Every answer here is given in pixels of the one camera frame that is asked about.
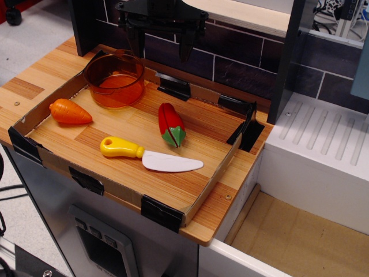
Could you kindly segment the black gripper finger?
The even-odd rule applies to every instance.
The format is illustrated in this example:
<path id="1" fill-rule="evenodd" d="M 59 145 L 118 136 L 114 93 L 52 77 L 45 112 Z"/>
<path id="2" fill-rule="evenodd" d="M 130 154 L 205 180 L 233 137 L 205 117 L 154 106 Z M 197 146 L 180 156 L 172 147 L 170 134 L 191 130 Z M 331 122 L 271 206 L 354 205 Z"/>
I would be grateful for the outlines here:
<path id="1" fill-rule="evenodd" d="M 193 49 L 194 41 L 195 41 L 195 32 L 193 30 L 186 31 L 180 35 L 179 57 L 181 62 L 188 61 L 191 51 Z"/>
<path id="2" fill-rule="evenodd" d="M 145 32 L 138 28 L 129 27 L 127 29 L 127 38 L 133 54 L 136 57 L 144 57 Z"/>

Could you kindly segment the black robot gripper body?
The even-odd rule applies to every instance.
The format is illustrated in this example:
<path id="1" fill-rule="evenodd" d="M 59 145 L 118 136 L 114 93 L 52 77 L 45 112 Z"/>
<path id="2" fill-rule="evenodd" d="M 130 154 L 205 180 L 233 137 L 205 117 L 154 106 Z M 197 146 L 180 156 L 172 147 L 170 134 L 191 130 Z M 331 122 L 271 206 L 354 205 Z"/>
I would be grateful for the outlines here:
<path id="1" fill-rule="evenodd" d="M 205 31 L 209 18 L 206 11 L 184 1 L 120 1 L 115 8 L 120 13 L 119 26 L 131 33 L 197 34 Z"/>

